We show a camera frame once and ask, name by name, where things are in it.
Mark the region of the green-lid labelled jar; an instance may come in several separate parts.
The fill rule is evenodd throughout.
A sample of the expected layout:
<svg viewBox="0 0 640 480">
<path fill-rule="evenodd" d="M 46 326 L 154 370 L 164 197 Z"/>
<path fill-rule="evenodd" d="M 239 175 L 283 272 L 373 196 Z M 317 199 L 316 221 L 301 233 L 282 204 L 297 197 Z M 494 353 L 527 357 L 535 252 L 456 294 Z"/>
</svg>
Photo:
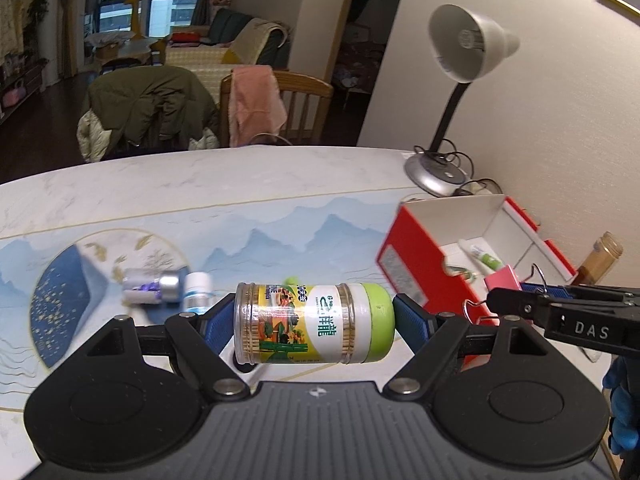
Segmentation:
<svg viewBox="0 0 640 480">
<path fill-rule="evenodd" d="M 234 354 L 242 365 L 378 362 L 395 339 L 393 301 L 378 284 L 241 283 Z"/>
</svg>

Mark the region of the clear jar silver lid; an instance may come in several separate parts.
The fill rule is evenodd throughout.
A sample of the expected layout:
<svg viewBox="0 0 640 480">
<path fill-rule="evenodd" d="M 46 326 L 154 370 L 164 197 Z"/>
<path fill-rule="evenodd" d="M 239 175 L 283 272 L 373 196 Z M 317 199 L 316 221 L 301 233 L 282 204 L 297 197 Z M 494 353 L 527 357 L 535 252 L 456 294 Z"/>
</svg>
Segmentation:
<svg viewBox="0 0 640 480">
<path fill-rule="evenodd" d="M 183 273 L 175 270 L 127 269 L 122 278 L 126 304 L 175 304 L 182 295 Z"/>
</svg>

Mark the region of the pink binder clip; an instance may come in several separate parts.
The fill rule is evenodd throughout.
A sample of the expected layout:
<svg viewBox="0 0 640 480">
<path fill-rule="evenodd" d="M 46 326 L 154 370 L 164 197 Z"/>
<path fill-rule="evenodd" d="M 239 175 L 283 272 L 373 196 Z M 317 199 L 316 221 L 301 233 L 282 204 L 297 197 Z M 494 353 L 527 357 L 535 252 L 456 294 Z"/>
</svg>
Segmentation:
<svg viewBox="0 0 640 480">
<path fill-rule="evenodd" d="M 504 266 L 485 278 L 487 294 L 482 301 L 465 300 L 463 316 L 473 324 L 508 315 L 529 318 L 539 298 L 548 297 L 549 287 L 544 272 L 537 263 L 530 265 L 529 274 L 521 280 L 510 266 Z M 486 308 L 488 315 L 472 318 L 471 308 Z"/>
</svg>

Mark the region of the green white glue stick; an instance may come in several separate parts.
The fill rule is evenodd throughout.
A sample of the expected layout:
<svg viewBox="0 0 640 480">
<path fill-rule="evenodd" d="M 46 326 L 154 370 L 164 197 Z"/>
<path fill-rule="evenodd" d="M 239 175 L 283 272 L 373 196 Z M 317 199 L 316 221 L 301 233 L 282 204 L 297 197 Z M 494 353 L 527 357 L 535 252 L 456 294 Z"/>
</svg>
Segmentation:
<svg viewBox="0 0 640 480">
<path fill-rule="evenodd" d="M 504 268 L 504 263 L 501 260 L 469 240 L 458 240 L 458 245 L 469 257 L 475 259 L 492 272 L 497 272 Z"/>
</svg>

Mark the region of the small white-cap bottle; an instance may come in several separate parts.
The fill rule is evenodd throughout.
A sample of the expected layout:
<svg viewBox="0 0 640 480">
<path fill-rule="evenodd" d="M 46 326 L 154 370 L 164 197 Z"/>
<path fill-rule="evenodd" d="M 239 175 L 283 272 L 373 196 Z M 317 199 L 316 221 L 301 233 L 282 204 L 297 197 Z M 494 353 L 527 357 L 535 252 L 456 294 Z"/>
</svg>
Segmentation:
<svg viewBox="0 0 640 480">
<path fill-rule="evenodd" d="M 181 307 L 183 311 L 203 314 L 215 304 L 213 282 L 208 273 L 186 274 Z"/>
</svg>

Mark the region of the red cardboard box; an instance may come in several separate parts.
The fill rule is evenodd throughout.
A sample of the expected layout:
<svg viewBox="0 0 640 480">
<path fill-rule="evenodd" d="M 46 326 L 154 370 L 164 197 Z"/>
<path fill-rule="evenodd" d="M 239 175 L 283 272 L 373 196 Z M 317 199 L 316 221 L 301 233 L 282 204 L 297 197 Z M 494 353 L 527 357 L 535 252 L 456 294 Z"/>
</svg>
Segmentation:
<svg viewBox="0 0 640 480">
<path fill-rule="evenodd" d="M 378 252 L 378 266 L 395 292 L 428 312 L 461 314 L 465 300 L 471 300 L 471 318 L 479 318 L 488 313 L 480 302 L 491 270 L 460 242 L 499 260 L 520 280 L 565 285 L 576 273 L 524 209 L 504 195 L 408 200 Z"/>
</svg>

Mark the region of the white quilted garment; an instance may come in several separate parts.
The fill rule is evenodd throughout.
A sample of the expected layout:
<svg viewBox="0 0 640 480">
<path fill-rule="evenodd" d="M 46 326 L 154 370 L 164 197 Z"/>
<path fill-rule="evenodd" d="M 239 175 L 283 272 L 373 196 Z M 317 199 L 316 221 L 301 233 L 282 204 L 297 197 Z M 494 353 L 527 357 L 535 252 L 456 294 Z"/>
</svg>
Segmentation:
<svg viewBox="0 0 640 480">
<path fill-rule="evenodd" d="M 112 130 L 104 129 L 93 110 L 87 110 L 78 120 L 77 141 L 85 162 L 100 162 L 106 155 Z"/>
</svg>

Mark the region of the olive green jacket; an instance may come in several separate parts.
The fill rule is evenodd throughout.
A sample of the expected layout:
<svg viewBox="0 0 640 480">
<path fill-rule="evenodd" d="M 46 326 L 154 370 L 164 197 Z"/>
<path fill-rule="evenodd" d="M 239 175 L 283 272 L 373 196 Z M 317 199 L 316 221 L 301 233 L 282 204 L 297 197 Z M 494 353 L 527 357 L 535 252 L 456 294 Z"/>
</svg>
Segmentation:
<svg viewBox="0 0 640 480">
<path fill-rule="evenodd" d="M 87 110 L 112 130 L 103 159 L 220 147 L 218 106 L 185 68 L 137 66 L 101 75 L 87 90 L 81 116 Z"/>
</svg>

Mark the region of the pink cloth on chair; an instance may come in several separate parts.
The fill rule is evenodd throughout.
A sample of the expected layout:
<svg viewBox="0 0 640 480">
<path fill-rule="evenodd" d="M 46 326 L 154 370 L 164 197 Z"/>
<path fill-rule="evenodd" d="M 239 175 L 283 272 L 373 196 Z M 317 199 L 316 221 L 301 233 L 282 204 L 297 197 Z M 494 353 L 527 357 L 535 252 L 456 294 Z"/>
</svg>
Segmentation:
<svg viewBox="0 0 640 480">
<path fill-rule="evenodd" d="M 230 146 L 249 144 L 258 134 L 278 134 L 288 120 L 280 88 L 268 65 L 235 67 L 229 94 Z"/>
</svg>

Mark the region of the wooden chair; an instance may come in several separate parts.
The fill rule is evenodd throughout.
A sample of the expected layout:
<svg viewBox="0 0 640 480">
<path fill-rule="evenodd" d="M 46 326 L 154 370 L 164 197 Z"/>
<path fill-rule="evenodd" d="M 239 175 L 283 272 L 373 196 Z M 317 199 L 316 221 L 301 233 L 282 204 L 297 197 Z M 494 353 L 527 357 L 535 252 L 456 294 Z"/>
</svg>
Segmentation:
<svg viewBox="0 0 640 480">
<path fill-rule="evenodd" d="M 278 81 L 288 120 L 278 134 L 258 134 L 246 145 L 320 143 L 333 96 L 333 87 L 317 77 L 287 70 L 272 71 Z M 220 144 L 224 148 L 231 148 L 228 117 L 231 74 L 221 81 L 219 93 L 218 133 Z"/>
</svg>

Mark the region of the white desk lamp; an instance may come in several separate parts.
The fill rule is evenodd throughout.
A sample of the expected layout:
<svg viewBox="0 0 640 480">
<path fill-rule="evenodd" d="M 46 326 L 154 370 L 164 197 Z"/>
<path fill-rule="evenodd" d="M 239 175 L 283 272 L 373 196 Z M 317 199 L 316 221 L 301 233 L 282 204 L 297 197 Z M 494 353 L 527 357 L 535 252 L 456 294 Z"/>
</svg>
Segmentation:
<svg viewBox="0 0 640 480">
<path fill-rule="evenodd" d="M 445 141 L 466 90 L 477 79 L 495 70 L 521 45 L 515 32 L 492 18 L 447 3 L 435 9 L 428 22 L 434 58 L 456 85 L 427 148 L 414 149 L 405 161 L 405 174 L 418 188 L 435 197 L 450 197 L 472 180 L 440 147 Z"/>
</svg>

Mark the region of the sofa with blankets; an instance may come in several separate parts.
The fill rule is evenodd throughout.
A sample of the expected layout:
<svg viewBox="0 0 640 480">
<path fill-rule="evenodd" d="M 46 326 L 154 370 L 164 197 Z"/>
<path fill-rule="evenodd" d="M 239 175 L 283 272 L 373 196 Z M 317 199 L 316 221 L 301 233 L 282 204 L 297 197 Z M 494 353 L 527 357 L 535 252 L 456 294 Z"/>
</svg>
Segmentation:
<svg viewBox="0 0 640 480">
<path fill-rule="evenodd" d="M 221 81 L 244 65 L 286 70 L 291 50 L 288 28 L 227 8 L 208 26 L 177 26 L 158 40 L 160 62 L 190 70 L 215 101 Z"/>
</svg>

